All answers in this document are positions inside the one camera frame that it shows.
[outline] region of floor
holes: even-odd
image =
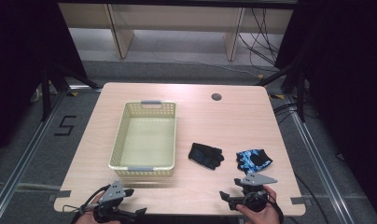
[[[218,67],[236,70],[236,67],[250,67],[276,70],[269,62],[259,56],[251,55],[243,41],[238,44],[235,60],[229,62],[225,54],[223,34],[205,32],[163,32],[136,31],[129,53],[125,59],[119,59],[112,35],[108,30],[71,29],[79,55],[84,63],[176,63],[179,66],[198,65],[201,67]],[[278,47],[282,35],[268,35],[269,42]],[[244,34],[243,40],[252,45],[254,38]],[[267,46],[267,41],[261,38],[261,43]],[[256,49],[271,61],[272,54],[268,49],[256,45]],[[270,85],[273,88],[278,82]],[[294,102],[294,94],[278,96],[273,89],[272,107]],[[61,166],[61,161],[69,161],[74,156],[80,135],[85,130],[90,110],[96,103],[99,92],[81,93],[81,100],[75,97],[63,96],[60,104],[63,112],[57,110],[55,117],[63,113],[80,114],[82,120],[75,121],[75,129],[69,140],[55,140],[50,130],[58,128],[58,119],[50,122],[45,132],[38,133],[41,117],[41,104],[34,106],[25,113],[27,116],[17,127],[15,140],[6,148],[0,150],[0,198],[6,201],[1,208],[0,223],[66,223],[70,222],[72,214],[56,213],[52,209],[53,197],[58,192],[68,166]],[[54,102],[59,102],[61,96],[53,95]],[[286,223],[377,223],[377,216],[371,208],[366,196],[350,173],[343,160],[336,157],[335,148],[321,118],[316,115],[315,107],[305,106],[306,122],[301,123],[294,113],[294,107],[279,111],[275,116],[280,126],[281,134],[286,143],[293,170],[297,175],[300,190],[305,200],[307,213],[302,217],[286,217]],[[41,136],[39,143],[32,141],[32,136]],[[41,144],[41,148],[58,147],[64,153],[35,150],[28,155],[30,147]],[[27,168],[17,170],[17,164],[27,162]],[[16,176],[18,186],[12,189],[14,194],[3,194],[4,183],[12,182]],[[152,223],[239,223],[240,220],[230,217],[150,217]]]

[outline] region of wooden table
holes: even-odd
[[[212,94],[222,99],[215,101]],[[108,167],[119,120],[128,101],[170,100],[176,102],[176,155],[172,177],[155,184],[119,178]],[[215,171],[188,159],[192,143],[223,150],[225,160]],[[71,190],[68,198],[54,204],[62,211],[66,204],[79,207],[98,188],[121,179],[133,187],[132,197],[120,209],[134,211],[147,207],[148,214],[238,216],[222,201],[219,191],[243,196],[234,178],[243,178],[237,169],[236,152],[263,148],[273,163],[260,173],[278,180],[270,187],[286,216],[300,216],[303,204],[292,204],[301,197],[285,145],[272,112],[267,92],[262,87],[107,83],[92,112],[61,190]]]

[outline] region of beige basket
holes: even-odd
[[[169,176],[175,166],[176,104],[127,103],[109,167],[120,176]]]

